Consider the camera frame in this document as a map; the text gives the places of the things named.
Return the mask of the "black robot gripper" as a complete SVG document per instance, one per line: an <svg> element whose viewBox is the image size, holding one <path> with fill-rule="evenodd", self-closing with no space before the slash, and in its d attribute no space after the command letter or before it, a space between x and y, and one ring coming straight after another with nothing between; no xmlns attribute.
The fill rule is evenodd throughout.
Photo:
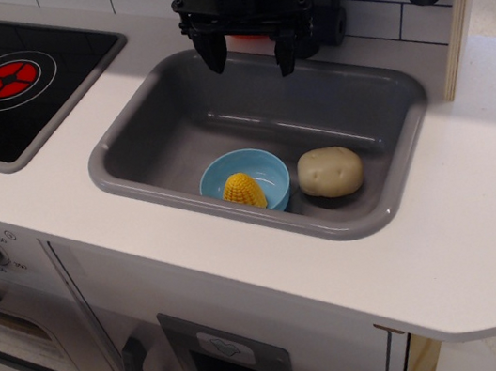
<svg viewBox="0 0 496 371"><path fill-rule="evenodd" d="M207 67L222 74L226 36L268 36L282 76L294 72L296 37L311 31L311 0L175 0L179 29Z"/></svg>

